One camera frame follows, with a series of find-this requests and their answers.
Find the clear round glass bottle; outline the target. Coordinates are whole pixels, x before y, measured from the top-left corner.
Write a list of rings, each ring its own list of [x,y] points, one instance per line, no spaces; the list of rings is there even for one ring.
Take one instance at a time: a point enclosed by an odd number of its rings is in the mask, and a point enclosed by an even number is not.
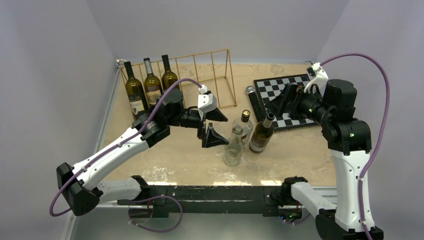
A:
[[[232,128],[228,145],[224,146],[223,161],[228,166],[237,166],[240,164],[244,152],[244,144],[241,136],[243,128],[236,125]]]

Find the dark bottle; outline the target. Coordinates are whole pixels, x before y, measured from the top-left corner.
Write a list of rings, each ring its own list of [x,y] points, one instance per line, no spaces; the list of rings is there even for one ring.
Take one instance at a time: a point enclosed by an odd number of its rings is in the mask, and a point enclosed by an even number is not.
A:
[[[135,120],[137,120],[148,109],[149,105],[145,96],[143,85],[135,78],[130,61],[124,62],[128,80],[125,83],[125,90],[130,104],[130,109]]]
[[[171,65],[169,62],[169,57],[167,54],[162,55],[162,62],[164,67],[164,74],[161,77],[162,84],[164,87],[164,90],[167,90],[172,84],[177,82],[178,76],[171,70]]]

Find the green bottle silver cap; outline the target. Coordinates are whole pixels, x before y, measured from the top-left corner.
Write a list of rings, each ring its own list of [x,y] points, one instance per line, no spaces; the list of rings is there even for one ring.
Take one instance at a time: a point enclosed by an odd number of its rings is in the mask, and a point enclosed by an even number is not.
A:
[[[163,94],[161,81],[154,75],[150,59],[148,57],[144,58],[143,62],[147,74],[144,80],[147,103],[149,106],[155,106],[157,104],[157,98]]]

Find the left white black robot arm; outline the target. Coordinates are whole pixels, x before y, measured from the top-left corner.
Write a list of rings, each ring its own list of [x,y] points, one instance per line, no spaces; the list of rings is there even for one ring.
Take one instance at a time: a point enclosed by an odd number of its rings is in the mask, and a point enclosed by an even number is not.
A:
[[[56,168],[59,194],[69,210],[82,216],[98,204],[115,200],[130,200],[138,205],[149,199],[150,187],[140,176],[121,181],[104,178],[135,155],[142,153],[170,135],[170,127],[193,128],[202,148],[227,145],[226,138],[217,133],[211,122],[227,122],[217,108],[217,99],[205,87],[199,89],[196,106],[184,108],[183,93],[179,89],[166,90],[156,99],[156,105],[143,113],[115,141],[91,157]]]

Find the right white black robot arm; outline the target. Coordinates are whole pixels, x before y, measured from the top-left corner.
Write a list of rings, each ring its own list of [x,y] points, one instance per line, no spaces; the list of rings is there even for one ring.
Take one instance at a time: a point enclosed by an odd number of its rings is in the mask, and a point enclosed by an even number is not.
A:
[[[304,177],[286,178],[271,195],[281,206],[300,204],[312,215],[323,240],[382,240],[375,225],[368,196],[366,165],[371,158],[369,125],[354,117],[357,89],[346,80],[331,79],[325,90],[287,83],[266,104],[274,114],[288,113],[294,120],[308,119],[321,127],[336,174],[337,202],[329,202]]]

